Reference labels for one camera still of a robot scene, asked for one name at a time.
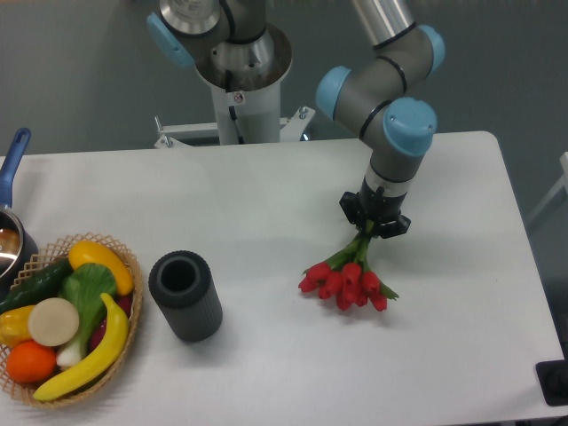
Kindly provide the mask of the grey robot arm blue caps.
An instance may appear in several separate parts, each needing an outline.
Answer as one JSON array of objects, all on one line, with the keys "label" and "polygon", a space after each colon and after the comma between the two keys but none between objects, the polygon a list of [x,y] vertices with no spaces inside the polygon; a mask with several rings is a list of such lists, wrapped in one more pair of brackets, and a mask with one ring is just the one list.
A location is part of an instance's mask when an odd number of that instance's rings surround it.
[{"label": "grey robot arm blue caps", "polygon": [[[372,152],[361,188],[340,201],[348,221],[373,237],[405,233],[401,206],[438,126],[434,110],[407,96],[443,62],[434,28],[418,25],[403,1],[353,5],[374,59],[353,71],[334,67],[316,90],[319,110]],[[263,1],[162,1],[146,20],[164,56],[194,67],[210,87],[224,145],[280,142],[280,84],[292,64],[285,34]]]}]

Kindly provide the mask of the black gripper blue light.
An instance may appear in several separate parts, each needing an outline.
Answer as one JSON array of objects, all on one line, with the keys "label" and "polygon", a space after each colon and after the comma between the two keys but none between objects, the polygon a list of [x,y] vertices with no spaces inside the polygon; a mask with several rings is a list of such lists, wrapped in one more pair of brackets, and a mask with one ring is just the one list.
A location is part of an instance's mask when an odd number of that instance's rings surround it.
[{"label": "black gripper blue light", "polygon": [[372,235],[381,239],[398,237],[407,233],[411,219],[400,215],[406,193],[387,196],[382,186],[374,191],[364,179],[358,193],[345,192],[339,205],[350,224],[359,231],[366,228],[367,220],[375,223]]}]

